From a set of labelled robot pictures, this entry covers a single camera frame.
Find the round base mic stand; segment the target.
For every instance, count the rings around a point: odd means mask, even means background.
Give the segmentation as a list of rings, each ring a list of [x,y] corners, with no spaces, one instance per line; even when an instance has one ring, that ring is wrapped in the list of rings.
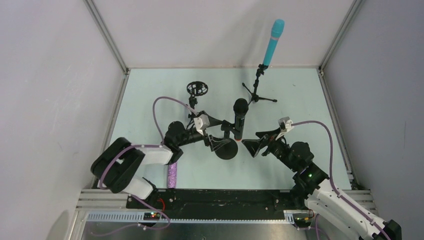
[[[240,140],[240,129],[235,123],[223,120],[221,128],[224,132],[223,143],[214,152],[217,157],[222,160],[231,160],[238,153],[238,145],[236,140]]]

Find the black microphone orange tip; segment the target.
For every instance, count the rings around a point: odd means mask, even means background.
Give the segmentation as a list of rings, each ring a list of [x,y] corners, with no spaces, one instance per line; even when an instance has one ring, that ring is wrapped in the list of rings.
[[[234,105],[234,139],[241,141],[243,138],[245,117],[249,110],[249,103],[244,98],[238,98]]]

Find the clip tripod mic stand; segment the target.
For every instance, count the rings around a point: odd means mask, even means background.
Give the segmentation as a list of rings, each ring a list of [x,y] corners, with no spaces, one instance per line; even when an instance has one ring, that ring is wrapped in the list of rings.
[[[248,91],[248,93],[250,94],[250,100],[248,101],[248,106],[251,103],[257,103],[259,101],[270,101],[273,103],[277,103],[278,100],[277,99],[271,99],[271,98],[266,98],[266,97],[261,97],[258,95],[258,88],[259,88],[259,83],[260,80],[259,78],[261,76],[263,76],[265,74],[265,71],[268,69],[268,65],[264,65],[264,64],[259,64],[258,68],[256,70],[256,74],[255,74],[255,80],[253,83],[253,91],[251,91],[244,82],[241,83],[241,85]]]

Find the light blue microphone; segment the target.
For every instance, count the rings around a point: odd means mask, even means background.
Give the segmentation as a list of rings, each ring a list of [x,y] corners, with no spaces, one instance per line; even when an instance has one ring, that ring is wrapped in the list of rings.
[[[268,45],[267,45],[263,62],[262,62],[262,64],[266,66],[267,68],[271,64],[271,60],[273,58],[278,41],[284,31],[284,27],[285,27],[285,21],[282,19],[276,19],[272,25],[270,38],[269,38]]]

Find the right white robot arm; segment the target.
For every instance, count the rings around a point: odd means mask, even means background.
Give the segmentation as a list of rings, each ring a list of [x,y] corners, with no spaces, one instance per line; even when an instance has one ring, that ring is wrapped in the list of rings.
[[[297,204],[322,216],[350,240],[400,240],[402,228],[394,220],[385,221],[337,187],[330,176],[313,163],[309,144],[302,141],[289,145],[278,131],[257,132],[257,139],[241,142],[252,157],[264,149],[263,156],[275,156],[295,174],[290,190]]]

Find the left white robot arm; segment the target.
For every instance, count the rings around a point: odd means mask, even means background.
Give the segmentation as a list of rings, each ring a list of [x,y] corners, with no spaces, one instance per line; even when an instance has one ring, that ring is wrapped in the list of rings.
[[[101,189],[112,193],[127,193],[147,199],[157,188],[145,177],[138,177],[143,165],[172,165],[183,155],[182,146],[203,142],[211,152],[223,150],[232,140],[234,124],[218,120],[205,112],[193,119],[190,128],[180,121],[169,124],[163,143],[133,145],[124,137],[117,138],[91,165],[91,173],[99,180]]]

